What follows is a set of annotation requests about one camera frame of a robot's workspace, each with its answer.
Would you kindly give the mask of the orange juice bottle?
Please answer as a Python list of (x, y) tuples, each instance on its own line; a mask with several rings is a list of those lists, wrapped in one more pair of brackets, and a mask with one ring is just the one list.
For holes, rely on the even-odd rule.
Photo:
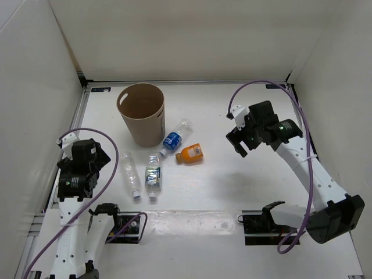
[(200, 144), (193, 144), (184, 148), (175, 155), (178, 164), (194, 164), (203, 159), (203, 152)]

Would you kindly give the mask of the clear unlabeled plastic bottle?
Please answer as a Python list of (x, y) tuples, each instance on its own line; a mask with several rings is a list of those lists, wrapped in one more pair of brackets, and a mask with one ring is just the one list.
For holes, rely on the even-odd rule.
[(120, 159), (120, 172), (129, 196), (131, 196), (135, 201), (139, 200), (141, 197), (141, 181), (133, 156), (130, 152), (122, 153)]

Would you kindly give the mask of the blue label plastic bottle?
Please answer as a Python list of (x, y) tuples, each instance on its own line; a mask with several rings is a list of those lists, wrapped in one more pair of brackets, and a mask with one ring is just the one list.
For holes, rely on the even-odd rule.
[(192, 133), (192, 122), (188, 119), (182, 119), (168, 136), (162, 142), (162, 148), (159, 151), (162, 157), (173, 153)]

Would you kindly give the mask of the green white label bottle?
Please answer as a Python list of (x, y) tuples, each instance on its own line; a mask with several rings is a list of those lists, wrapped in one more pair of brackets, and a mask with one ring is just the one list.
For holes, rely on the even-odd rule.
[(158, 153), (150, 153), (145, 169), (145, 188), (148, 198), (155, 203), (161, 192), (161, 161)]

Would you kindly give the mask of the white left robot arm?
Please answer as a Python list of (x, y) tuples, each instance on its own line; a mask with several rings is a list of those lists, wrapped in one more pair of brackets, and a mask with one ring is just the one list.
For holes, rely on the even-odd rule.
[(66, 158), (57, 163), (58, 206), (62, 233), (57, 237), (50, 278), (99, 278), (98, 258), (108, 234), (119, 231), (122, 218), (115, 203), (95, 209), (90, 202), (100, 170), (110, 162), (93, 139), (62, 141)]

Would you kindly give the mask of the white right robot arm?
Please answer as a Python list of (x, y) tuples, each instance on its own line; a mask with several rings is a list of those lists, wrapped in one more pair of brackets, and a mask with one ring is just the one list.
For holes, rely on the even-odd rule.
[(245, 108), (234, 105), (227, 117), (235, 128), (226, 137), (242, 157), (260, 144), (270, 146), (292, 169), (311, 198), (310, 206), (288, 206), (273, 202), (262, 209), (259, 225), (273, 233), (281, 226), (303, 227), (319, 244), (356, 228), (365, 203), (360, 195), (349, 195), (328, 174), (306, 146), (304, 133), (291, 120), (279, 120), (270, 101)]

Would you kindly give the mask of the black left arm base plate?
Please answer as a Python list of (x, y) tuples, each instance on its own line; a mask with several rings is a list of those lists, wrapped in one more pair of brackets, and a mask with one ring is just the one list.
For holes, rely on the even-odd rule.
[[(108, 234), (106, 242), (109, 244), (138, 244), (140, 238), (143, 236), (143, 225), (146, 220), (145, 216), (139, 212), (119, 212), (118, 218), (120, 220), (119, 226), (114, 227)], [(123, 230), (115, 239), (110, 239), (119, 232), (123, 227)]]

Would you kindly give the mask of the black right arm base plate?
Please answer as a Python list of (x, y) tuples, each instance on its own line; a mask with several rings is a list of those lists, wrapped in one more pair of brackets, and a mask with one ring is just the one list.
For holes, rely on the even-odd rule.
[(244, 228), (246, 246), (277, 246), (291, 227), (264, 224), (261, 211), (242, 211), (237, 220)]

